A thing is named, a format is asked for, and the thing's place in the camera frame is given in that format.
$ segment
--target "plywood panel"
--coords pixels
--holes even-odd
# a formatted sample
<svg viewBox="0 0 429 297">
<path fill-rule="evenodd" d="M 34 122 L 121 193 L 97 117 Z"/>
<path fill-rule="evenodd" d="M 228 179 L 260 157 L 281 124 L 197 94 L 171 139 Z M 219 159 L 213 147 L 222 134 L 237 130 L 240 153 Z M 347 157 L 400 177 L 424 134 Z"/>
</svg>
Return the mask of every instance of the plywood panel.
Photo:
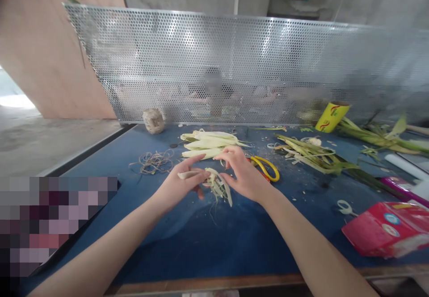
<svg viewBox="0 0 429 297">
<path fill-rule="evenodd" d="M 116 118 L 61 2 L 0 0 L 1 66 L 46 118 Z"/>
</svg>

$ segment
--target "hand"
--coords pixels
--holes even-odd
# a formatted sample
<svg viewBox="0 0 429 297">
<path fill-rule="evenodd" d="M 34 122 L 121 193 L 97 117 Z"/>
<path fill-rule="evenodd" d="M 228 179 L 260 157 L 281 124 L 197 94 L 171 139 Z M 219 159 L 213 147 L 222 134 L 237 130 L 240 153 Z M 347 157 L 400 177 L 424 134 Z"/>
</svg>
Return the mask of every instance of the hand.
<svg viewBox="0 0 429 297">
<path fill-rule="evenodd" d="M 273 188 L 261 173 L 246 159 L 243 150 L 239 146 L 227 146 L 221 154 L 215 156 L 215 160 L 226 161 L 226 167 L 234 170 L 237 179 L 226 173 L 222 177 L 238 193 L 246 198 L 258 202 L 265 197 L 266 191 Z"/>
<path fill-rule="evenodd" d="M 171 170 L 170 174 L 161 184 L 160 188 L 155 192 L 153 197 L 158 199 L 168 210 L 172 209 L 177 203 L 179 203 L 190 190 L 196 191 L 200 200 L 203 200 L 204 194 L 199 187 L 199 184 L 204 182 L 204 180 L 210 176 L 210 172 L 206 172 L 199 168 L 192 168 L 192 164 L 198 162 L 204 158 L 204 156 L 205 154 L 194 156 L 177 164 Z M 200 173 L 185 180 L 180 179 L 177 175 L 178 173 L 188 171 L 199 171 Z"/>
</svg>

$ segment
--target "red cardboard box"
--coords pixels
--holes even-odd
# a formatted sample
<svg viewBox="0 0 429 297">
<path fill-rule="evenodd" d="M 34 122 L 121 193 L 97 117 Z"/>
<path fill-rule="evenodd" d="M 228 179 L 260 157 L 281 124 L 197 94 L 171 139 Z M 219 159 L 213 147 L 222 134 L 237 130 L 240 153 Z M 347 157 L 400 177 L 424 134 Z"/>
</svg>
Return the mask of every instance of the red cardboard box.
<svg viewBox="0 0 429 297">
<path fill-rule="evenodd" d="M 429 211 L 415 204 L 379 202 L 341 230 L 363 256 L 399 258 L 429 247 Z"/>
</svg>

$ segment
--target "string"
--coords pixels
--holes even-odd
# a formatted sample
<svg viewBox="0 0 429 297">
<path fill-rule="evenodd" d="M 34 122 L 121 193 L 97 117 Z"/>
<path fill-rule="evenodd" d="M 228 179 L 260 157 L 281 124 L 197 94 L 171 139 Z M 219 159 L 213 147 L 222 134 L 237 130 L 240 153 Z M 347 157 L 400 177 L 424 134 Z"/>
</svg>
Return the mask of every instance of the string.
<svg viewBox="0 0 429 297">
<path fill-rule="evenodd" d="M 147 152 L 145 154 L 140 155 L 139 161 L 130 163 L 128 167 L 135 173 L 138 174 L 155 174 L 157 171 L 159 173 L 171 172 L 173 169 L 173 161 L 171 158 L 174 156 L 174 151 L 172 149 L 168 149 L 165 152 L 152 154 Z M 140 170 L 136 172 L 132 166 L 139 164 Z"/>
</svg>

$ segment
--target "perforated metal panel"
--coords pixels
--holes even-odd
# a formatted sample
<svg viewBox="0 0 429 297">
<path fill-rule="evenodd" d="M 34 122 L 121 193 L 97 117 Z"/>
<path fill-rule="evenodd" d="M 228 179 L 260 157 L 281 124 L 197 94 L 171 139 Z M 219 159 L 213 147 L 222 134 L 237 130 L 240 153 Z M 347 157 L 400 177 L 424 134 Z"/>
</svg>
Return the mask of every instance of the perforated metal panel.
<svg viewBox="0 0 429 297">
<path fill-rule="evenodd" d="M 119 120 L 301 124 L 329 100 L 349 116 L 429 109 L 429 35 L 263 17 L 67 4 Z"/>
</svg>

